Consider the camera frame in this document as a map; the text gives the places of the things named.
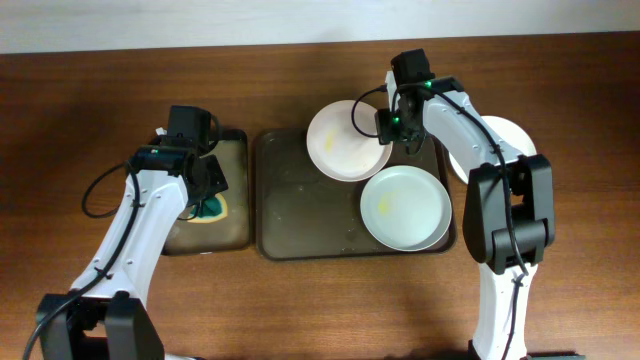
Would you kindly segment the yellow green sponge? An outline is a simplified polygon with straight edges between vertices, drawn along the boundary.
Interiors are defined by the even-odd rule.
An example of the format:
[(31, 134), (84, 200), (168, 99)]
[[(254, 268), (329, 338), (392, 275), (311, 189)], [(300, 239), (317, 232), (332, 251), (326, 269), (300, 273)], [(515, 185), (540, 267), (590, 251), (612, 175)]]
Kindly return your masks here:
[(203, 200), (189, 216), (189, 222), (198, 224), (210, 224), (220, 221), (228, 216), (228, 205), (221, 194)]

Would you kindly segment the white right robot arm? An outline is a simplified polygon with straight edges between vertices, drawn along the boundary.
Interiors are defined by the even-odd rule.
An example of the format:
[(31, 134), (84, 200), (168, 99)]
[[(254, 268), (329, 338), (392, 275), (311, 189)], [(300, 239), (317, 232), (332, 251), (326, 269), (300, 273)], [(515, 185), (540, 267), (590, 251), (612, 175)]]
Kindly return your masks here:
[(549, 160), (526, 156), (502, 139), (453, 77), (400, 81), (388, 73), (383, 90), (390, 111), (383, 140), (397, 141), (400, 126), (415, 125), (435, 137), (467, 176), (463, 236), (480, 272), (470, 358), (528, 358), (529, 292), (555, 237)]

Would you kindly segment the cream white plate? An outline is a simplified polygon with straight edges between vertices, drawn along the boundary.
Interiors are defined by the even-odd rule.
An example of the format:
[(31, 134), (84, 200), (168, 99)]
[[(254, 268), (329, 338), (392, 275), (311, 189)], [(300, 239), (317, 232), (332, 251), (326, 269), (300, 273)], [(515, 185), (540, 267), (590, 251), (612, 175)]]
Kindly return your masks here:
[(519, 150), (525, 156), (537, 153), (536, 147), (529, 135), (516, 123), (498, 116), (484, 115), (484, 122), (503, 140)]

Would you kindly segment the pink plate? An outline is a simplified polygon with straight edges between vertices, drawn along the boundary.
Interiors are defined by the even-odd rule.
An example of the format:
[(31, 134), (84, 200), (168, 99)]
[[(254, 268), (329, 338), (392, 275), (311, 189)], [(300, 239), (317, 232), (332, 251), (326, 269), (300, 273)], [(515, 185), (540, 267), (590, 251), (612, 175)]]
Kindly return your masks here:
[[(311, 120), (306, 146), (315, 167), (324, 175), (342, 182), (365, 180), (387, 164), (393, 145), (380, 145), (353, 126), (354, 100), (341, 100), (322, 108)], [(360, 102), (354, 109), (356, 125), (365, 133), (375, 130), (376, 109)]]

